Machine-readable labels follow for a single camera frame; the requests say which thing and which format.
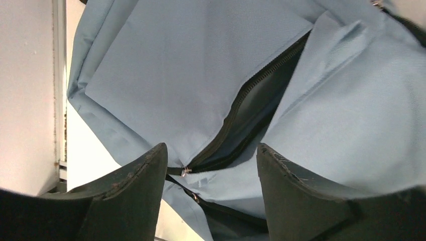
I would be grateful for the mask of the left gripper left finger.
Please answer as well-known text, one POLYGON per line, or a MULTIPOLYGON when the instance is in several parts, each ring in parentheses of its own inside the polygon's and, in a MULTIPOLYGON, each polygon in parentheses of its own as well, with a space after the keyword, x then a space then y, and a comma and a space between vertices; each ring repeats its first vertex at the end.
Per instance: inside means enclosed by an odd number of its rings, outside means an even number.
POLYGON ((1 191, 1 240, 153 240, 167 170, 164 143, 66 193, 1 191))

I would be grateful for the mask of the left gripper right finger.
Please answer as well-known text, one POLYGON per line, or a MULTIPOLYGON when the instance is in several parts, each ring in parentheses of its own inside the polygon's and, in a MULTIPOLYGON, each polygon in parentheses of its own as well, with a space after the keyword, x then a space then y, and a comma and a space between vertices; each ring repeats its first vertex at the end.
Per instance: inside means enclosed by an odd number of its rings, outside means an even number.
POLYGON ((324 178, 266 144, 257 151, 271 240, 425 240, 425 193, 368 195, 324 178))

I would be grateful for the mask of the blue student backpack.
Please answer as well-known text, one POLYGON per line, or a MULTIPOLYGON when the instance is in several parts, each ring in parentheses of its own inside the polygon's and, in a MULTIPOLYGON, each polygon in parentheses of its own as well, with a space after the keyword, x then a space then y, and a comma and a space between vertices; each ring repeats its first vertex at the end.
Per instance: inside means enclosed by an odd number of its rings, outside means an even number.
POLYGON ((257 151, 368 195, 425 185, 425 29, 387 1, 88 1, 68 100, 114 160, 159 143, 204 240, 271 240, 257 151))

